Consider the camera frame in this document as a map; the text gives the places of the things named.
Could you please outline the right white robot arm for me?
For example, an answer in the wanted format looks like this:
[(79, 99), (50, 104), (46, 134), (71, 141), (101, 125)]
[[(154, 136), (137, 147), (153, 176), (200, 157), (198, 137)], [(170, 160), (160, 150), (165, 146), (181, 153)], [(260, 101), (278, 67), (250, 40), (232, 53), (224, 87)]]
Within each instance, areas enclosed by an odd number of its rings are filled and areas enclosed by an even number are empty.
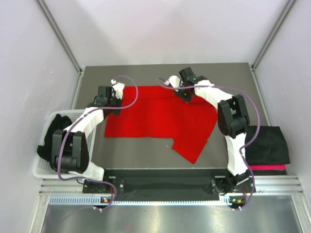
[(182, 100), (189, 103), (194, 96), (203, 98), (217, 110), (218, 128), (225, 136), (228, 151), (228, 171), (233, 175), (227, 179), (232, 192), (240, 191), (244, 179), (240, 176), (247, 171), (245, 158), (246, 129), (250, 123), (247, 107), (242, 95), (231, 95), (217, 88), (204, 76), (196, 76), (190, 67), (179, 72), (180, 77), (171, 76), (166, 85)]

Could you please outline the red t shirt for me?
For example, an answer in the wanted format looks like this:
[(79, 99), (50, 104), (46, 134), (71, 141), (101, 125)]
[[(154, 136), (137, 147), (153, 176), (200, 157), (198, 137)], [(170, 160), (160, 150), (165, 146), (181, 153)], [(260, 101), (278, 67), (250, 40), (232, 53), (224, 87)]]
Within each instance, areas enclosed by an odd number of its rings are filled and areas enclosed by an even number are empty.
[(172, 90), (160, 86), (127, 86), (119, 115), (110, 114), (104, 136), (110, 138), (171, 138), (173, 150), (194, 164), (218, 120), (215, 108), (194, 96), (185, 103)]

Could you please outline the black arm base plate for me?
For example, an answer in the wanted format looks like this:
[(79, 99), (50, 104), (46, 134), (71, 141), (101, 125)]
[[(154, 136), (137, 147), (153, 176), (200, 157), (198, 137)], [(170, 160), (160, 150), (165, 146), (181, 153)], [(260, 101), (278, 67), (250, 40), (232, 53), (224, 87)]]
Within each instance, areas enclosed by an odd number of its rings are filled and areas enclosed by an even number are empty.
[(105, 179), (117, 189), (116, 200), (218, 200), (252, 190), (252, 178), (236, 186), (225, 168), (108, 169)]

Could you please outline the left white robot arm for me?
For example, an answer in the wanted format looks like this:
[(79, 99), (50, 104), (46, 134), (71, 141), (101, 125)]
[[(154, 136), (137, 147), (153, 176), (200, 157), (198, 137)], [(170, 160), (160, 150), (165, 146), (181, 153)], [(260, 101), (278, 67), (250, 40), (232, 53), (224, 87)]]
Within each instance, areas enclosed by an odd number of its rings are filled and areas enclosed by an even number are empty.
[(94, 180), (93, 186), (99, 192), (110, 188), (110, 180), (105, 178), (105, 169), (91, 162), (87, 138), (109, 114), (119, 114), (119, 109), (104, 107), (121, 107), (125, 84), (99, 86), (95, 96), (83, 113), (63, 130), (56, 130), (52, 135), (52, 155), (50, 165), (55, 171), (71, 173)]

